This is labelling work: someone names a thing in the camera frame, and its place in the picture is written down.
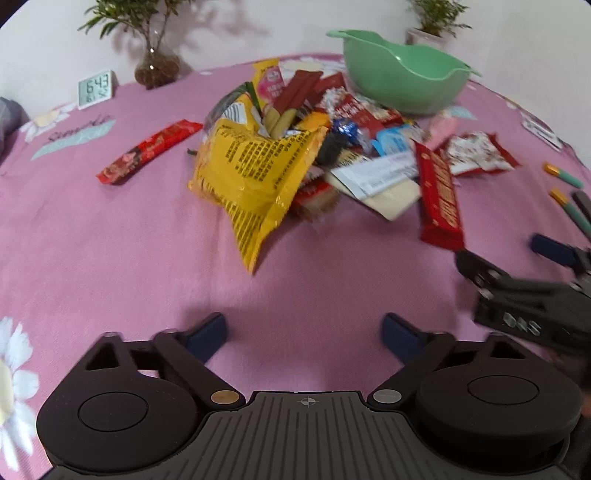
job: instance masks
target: gray pillow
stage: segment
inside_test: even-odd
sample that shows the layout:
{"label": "gray pillow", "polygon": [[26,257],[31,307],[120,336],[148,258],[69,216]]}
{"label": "gray pillow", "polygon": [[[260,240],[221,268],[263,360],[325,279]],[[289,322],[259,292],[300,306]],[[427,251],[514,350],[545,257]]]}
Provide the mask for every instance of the gray pillow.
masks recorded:
{"label": "gray pillow", "polygon": [[0,97],[0,156],[8,135],[21,126],[22,113],[22,107],[18,103]]}

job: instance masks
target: white wall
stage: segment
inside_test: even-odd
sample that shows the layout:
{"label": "white wall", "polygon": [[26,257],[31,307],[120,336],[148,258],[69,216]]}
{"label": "white wall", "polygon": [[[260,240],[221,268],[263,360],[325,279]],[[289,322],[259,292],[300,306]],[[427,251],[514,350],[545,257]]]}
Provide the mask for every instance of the white wall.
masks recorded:
{"label": "white wall", "polygon": [[[502,0],[466,0],[465,20],[451,52],[484,71]],[[115,32],[98,40],[76,29],[93,0],[28,0],[0,29],[0,96],[13,98],[31,116],[75,100],[76,82],[111,68],[121,83],[133,80],[139,39]],[[407,0],[197,0],[170,25],[170,44],[194,69],[269,56],[340,52],[342,42],[325,36],[333,28],[374,30],[403,42],[417,20]]]}
{"label": "white wall", "polygon": [[[76,82],[103,69],[133,80],[141,43],[116,31],[77,32],[93,0],[28,0],[0,28],[0,96],[31,116],[75,100]],[[548,122],[591,162],[591,7],[584,0],[465,0],[448,50],[482,82]],[[170,25],[170,44],[194,69],[269,56],[340,52],[332,28],[402,42],[417,19],[407,0],[196,0]]]}
{"label": "white wall", "polygon": [[485,85],[552,126],[590,167],[591,7],[583,0],[502,1]]}

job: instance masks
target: white plant pot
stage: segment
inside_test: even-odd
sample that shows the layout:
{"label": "white plant pot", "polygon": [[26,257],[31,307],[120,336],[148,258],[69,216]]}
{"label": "white plant pot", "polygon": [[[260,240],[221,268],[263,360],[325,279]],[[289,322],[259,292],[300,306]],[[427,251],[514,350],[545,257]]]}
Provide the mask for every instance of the white plant pot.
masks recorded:
{"label": "white plant pot", "polygon": [[445,51],[447,39],[425,33],[418,28],[409,28],[406,31],[406,45],[427,45],[441,51]]}

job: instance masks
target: crosshair mark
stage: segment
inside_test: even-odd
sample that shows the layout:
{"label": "crosshair mark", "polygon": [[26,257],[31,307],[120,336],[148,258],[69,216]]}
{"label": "crosshair mark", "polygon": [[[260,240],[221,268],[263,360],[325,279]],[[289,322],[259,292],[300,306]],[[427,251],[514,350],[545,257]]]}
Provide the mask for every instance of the crosshair mark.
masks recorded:
{"label": "crosshair mark", "polygon": [[316,404],[316,400],[314,400],[313,398],[310,398],[310,397],[306,397],[303,400],[301,400],[300,403],[302,405],[305,405],[306,407],[310,408],[311,406]]}

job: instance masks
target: daisy print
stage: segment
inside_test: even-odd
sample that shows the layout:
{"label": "daisy print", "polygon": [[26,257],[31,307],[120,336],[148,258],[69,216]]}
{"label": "daisy print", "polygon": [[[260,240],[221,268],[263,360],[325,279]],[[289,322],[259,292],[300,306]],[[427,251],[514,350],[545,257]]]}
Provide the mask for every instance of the daisy print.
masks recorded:
{"label": "daisy print", "polygon": [[35,412],[25,402],[39,389],[37,374],[22,369],[33,354],[29,336],[12,319],[0,320],[0,462],[2,454],[10,470],[18,472],[17,449],[31,456]]}
{"label": "daisy print", "polygon": [[76,108],[75,103],[69,103],[62,107],[56,108],[51,112],[40,115],[34,120],[24,124],[21,128],[21,132],[27,132],[25,137],[26,142],[31,142],[37,135],[41,135],[52,128],[54,128],[59,122],[64,121],[70,116],[70,112]]}

